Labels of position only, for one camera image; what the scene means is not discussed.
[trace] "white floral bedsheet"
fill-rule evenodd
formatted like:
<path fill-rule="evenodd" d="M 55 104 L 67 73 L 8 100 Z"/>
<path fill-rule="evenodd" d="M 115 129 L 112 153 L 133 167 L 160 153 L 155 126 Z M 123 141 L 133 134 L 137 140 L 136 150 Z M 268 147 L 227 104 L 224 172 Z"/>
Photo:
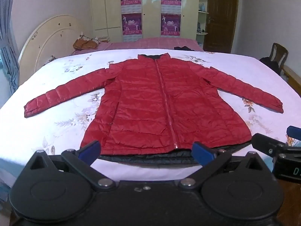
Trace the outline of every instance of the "white floral bedsheet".
<path fill-rule="evenodd" d="M 301 99 L 276 73 L 254 58 L 193 51 L 165 49 L 130 49 L 98 51 L 54 60 L 43 66 L 19 87 L 0 109 L 0 159 L 25 165 L 37 149 L 48 154 L 60 154 L 66 149 L 78 149 L 90 122 L 100 104 L 104 89 L 97 90 L 55 106 L 31 118 L 24 118 L 24 105 L 31 99 L 79 76 L 111 63 L 137 58 L 138 54 L 159 55 L 190 60 L 205 67 L 215 67 L 263 91 L 275 95 L 283 102 L 284 113 L 275 113 L 253 102 L 219 91 L 220 96 L 246 122 L 252 134 L 262 133 L 289 145 L 296 141 L 286 136 L 286 129 L 301 127 Z M 237 152 L 245 155 L 248 146 Z M 260 153 L 271 167 L 271 159 Z M 198 170 L 194 167 L 140 167 L 97 160 L 92 167 L 114 180 L 168 180 L 181 179 Z M 0 167 L 0 178 L 11 173 L 10 167 Z"/>

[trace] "puffer jacket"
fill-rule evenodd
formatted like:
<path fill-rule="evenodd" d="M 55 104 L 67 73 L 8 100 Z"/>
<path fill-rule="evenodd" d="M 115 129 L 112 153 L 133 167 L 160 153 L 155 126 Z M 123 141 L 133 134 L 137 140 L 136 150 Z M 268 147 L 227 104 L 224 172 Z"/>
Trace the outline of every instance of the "puffer jacket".
<path fill-rule="evenodd" d="M 190 149 L 194 141 L 213 148 L 241 144 L 251 133 L 217 89 L 283 113 L 281 101 L 215 68 L 169 54 L 111 64 L 58 86 L 25 106 L 25 117 L 105 88 L 81 147 L 93 140 L 102 155 L 145 155 Z"/>

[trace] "shelf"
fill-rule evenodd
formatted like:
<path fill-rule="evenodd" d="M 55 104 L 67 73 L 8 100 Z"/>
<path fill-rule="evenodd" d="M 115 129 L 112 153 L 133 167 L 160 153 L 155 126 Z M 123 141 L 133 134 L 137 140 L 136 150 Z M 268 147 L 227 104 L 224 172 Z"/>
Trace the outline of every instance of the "shelf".
<path fill-rule="evenodd" d="M 207 35 L 207 32 L 197 32 L 197 35 Z"/>
<path fill-rule="evenodd" d="M 199 11 L 199 13 L 206 13 L 206 14 L 209 14 L 209 13 L 207 13 L 207 12 L 203 12 L 203 11 Z"/>

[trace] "blue curtain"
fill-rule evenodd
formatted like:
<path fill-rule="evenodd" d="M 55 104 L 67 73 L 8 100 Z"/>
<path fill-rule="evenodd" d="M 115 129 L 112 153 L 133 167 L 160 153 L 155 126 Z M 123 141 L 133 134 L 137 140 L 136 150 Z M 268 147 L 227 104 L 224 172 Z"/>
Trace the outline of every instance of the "blue curtain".
<path fill-rule="evenodd" d="M 3 71 L 9 81 L 11 93 L 18 88 L 19 64 L 12 46 L 9 22 L 13 0 L 0 0 L 0 56 L 3 62 Z"/>

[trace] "jacket sleeve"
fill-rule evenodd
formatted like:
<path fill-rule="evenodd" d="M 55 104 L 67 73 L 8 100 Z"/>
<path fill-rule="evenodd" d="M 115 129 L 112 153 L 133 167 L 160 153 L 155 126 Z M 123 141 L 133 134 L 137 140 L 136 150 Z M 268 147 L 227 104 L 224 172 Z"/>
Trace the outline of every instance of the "jacket sleeve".
<path fill-rule="evenodd" d="M 24 106 L 24 117 L 37 115 L 60 103 L 105 87 L 114 80 L 120 70 L 117 64 L 112 68 L 98 69 L 36 97 Z"/>
<path fill-rule="evenodd" d="M 233 76 L 219 71 L 213 67 L 206 68 L 198 65 L 198 69 L 192 69 L 197 75 L 205 79 L 210 85 L 223 91 L 243 97 L 258 105 L 283 113 L 282 102 L 275 96 L 244 83 Z"/>

